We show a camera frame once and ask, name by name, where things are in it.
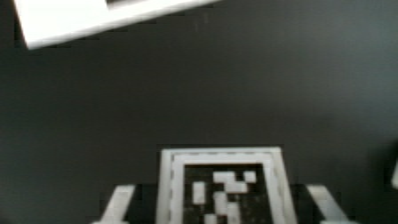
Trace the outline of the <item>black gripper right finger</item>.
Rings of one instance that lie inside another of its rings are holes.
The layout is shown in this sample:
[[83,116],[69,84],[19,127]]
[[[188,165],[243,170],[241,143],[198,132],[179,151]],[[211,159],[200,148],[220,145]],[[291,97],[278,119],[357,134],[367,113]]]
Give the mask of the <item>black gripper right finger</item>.
[[291,186],[298,224],[358,224],[348,218],[332,193],[321,184]]

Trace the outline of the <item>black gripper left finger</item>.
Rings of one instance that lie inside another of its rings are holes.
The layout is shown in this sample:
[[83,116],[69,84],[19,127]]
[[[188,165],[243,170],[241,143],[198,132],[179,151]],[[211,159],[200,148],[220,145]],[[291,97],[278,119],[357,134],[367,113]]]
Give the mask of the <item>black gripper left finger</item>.
[[117,185],[90,224],[154,224],[156,185]]

